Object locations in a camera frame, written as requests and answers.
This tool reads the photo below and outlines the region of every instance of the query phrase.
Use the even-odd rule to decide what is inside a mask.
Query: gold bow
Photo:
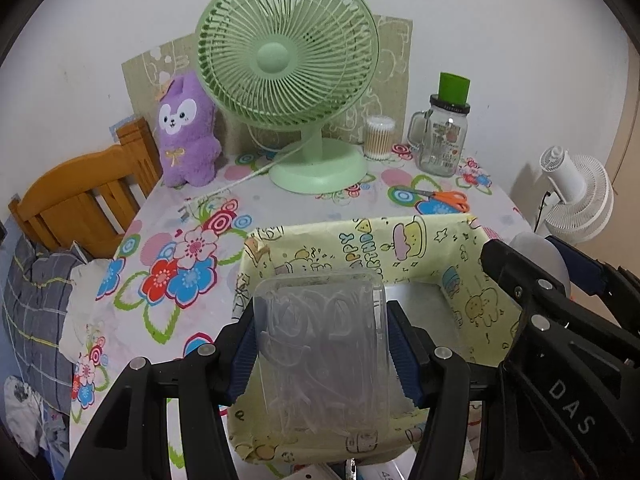
[[[175,150],[166,150],[164,155],[168,158],[171,157],[171,167],[179,164],[178,159],[184,155],[184,148],[176,148]]]

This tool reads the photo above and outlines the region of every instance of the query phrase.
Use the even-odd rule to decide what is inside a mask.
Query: black jar lid
[[[429,102],[432,106],[437,106],[438,108],[442,108],[447,112],[453,112],[455,114],[467,115],[471,111],[471,106],[469,106],[469,103],[466,103],[464,105],[453,105],[451,103],[443,101],[442,99],[439,99],[438,94],[432,94]]]

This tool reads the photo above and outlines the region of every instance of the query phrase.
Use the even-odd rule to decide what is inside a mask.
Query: fan stand
[[[367,162],[357,146],[322,137],[322,125],[301,129],[302,140],[286,146],[269,176],[276,186],[302,194],[324,194],[357,184],[367,174]],[[284,155],[306,142],[298,152]]]

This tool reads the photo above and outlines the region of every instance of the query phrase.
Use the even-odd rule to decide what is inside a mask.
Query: floral tablecloth
[[[86,354],[76,365],[72,387],[72,450],[110,385],[133,357],[146,356],[154,363],[180,358],[213,342],[220,329],[239,315],[239,305],[234,303],[247,294],[246,284],[238,280],[239,261],[245,239],[256,228],[268,240],[278,236],[273,226],[406,216],[412,211],[457,212],[407,187],[464,193],[470,214],[478,217],[489,237],[508,242],[519,232],[530,231],[513,202],[471,156],[463,156],[455,176],[439,178],[420,172],[407,146],[395,145],[393,151],[389,160],[369,161],[366,177],[338,192],[296,195],[277,188],[262,174],[190,208],[188,216],[179,211],[185,200],[259,170],[273,153],[238,156],[204,188],[171,189],[159,182],[125,234],[98,290]],[[332,266],[322,247],[303,246],[288,257],[289,272]],[[186,478],[178,402],[171,400],[167,410],[172,478]],[[234,461],[241,479],[282,478],[293,467],[251,465],[237,456]]]

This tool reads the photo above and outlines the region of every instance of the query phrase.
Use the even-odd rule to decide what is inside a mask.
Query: fan
[[[276,157],[274,183],[320,194],[365,176],[356,146],[322,138],[376,70],[378,33],[362,0],[213,0],[197,42],[200,80],[222,109],[249,126],[300,130]]]
[[[613,188],[604,166],[592,156],[569,156],[562,146],[553,146],[540,156],[540,167],[560,199],[546,216],[549,232],[570,244],[599,234],[613,211]]]

